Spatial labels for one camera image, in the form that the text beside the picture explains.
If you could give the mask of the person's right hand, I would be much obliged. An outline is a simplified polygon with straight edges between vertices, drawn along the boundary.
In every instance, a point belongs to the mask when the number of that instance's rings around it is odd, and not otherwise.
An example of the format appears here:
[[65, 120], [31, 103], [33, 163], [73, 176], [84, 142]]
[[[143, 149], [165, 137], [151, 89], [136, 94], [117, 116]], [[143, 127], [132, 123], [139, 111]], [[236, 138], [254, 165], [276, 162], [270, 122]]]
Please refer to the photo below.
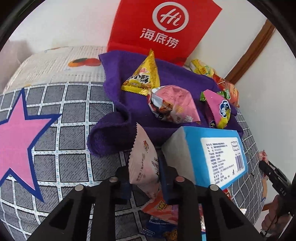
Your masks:
[[277, 217], [277, 210], [279, 206], [280, 196], [277, 195], [274, 197], [273, 202], [271, 203], [271, 207], [269, 209], [268, 214], [265, 216], [263, 222], [261, 223], [261, 227], [263, 231], [269, 230], [273, 235], [277, 235], [283, 231], [287, 223], [290, 221], [290, 214], [283, 215], [281, 217]]

